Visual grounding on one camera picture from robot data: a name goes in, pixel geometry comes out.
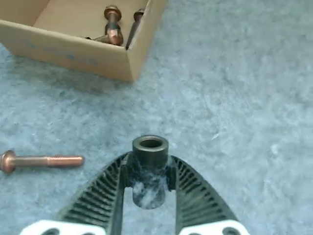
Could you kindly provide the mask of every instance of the black plastic jaw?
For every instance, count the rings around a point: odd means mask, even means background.
[[[183,160],[168,155],[168,141],[159,136],[142,136],[133,150],[109,163],[78,193],[58,220],[103,227],[108,235],[120,235],[123,196],[133,188],[133,201],[143,209],[160,207],[167,190],[176,191],[176,234],[189,226],[227,219],[237,220],[213,187]],[[148,190],[154,200],[143,203]]]

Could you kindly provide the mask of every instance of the metal bolt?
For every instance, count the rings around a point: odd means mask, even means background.
[[[145,12],[145,9],[144,8],[140,8],[138,11],[136,11],[134,13],[134,20],[135,20],[135,22],[133,23],[132,29],[131,29],[131,31],[129,33],[129,37],[128,37],[128,40],[127,40],[127,43],[126,43],[126,46],[125,46],[126,49],[129,48],[129,46],[130,46],[130,44],[131,44],[131,42],[133,40],[133,37],[134,37],[134,35],[135,35],[135,33],[136,33],[137,29],[138,29],[138,26],[140,24],[140,21],[141,21],[141,18],[143,16],[144,12]]]
[[[108,36],[109,43],[120,46],[123,44],[123,35],[117,22],[122,18],[121,11],[115,5],[107,6],[104,10],[104,17],[108,20],[105,27],[105,35]]]
[[[0,170],[12,173],[16,167],[70,167],[84,164],[83,156],[16,156],[12,150],[8,150],[0,156]]]

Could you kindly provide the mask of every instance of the gray carpet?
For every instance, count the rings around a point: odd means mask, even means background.
[[[312,235],[312,63],[312,0],[170,0],[134,84],[0,47],[1,150],[87,159],[80,169],[0,173],[0,233],[53,218],[151,133],[169,140],[170,153],[252,235]],[[124,234],[173,234],[173,203],[143,217],[126,202]]]

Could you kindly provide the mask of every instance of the copper bolt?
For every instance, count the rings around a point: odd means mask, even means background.
[[[140,8],[138,11],[136,11],[134,13],[134,20],[135,20],[135,22],[133,23],[132,29],[131,29],[131,31],[129,33],[128,40],[127,40],[127,43],[126,43],[126,46],[125,46],[126,49],[129,48],[129,46],[130,46],[130,44],[131,44],[131,42],[133,40],[133,37],[134,37],[134,35],[135,35],[135,33],[136,33],[137,29],[138,29],[138,26],[139,26],[140,21],[141,21],[141,17],[143,16],[144,12],[145,12],[145,9],[144,8]]]
[[[15,167],[46,166],[46,167],[73,167],[84,163],[83,156],[16,156],[12,150],[8,150],[0,156],[0,170],[12,173]]]
[[[104,10],[104,17],[108,20],[105,27],[105,35],[108,36],[109,43],[120,46],[123,44],[123,35],[118,22],[122,18],[121,11],[115,5],[107,6]]]

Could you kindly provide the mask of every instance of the box flap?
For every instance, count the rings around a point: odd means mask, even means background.
[[[133,79],[124,47],[2,20],[0,32],[0,42],[13,54],[107,78]]]
[[[135,78],[140,75],[141,68],[146,60],[149,47],[166,3],[167,0],[148,1],[146,11],[141,18],[137,32],[127,51],[132,74]]]

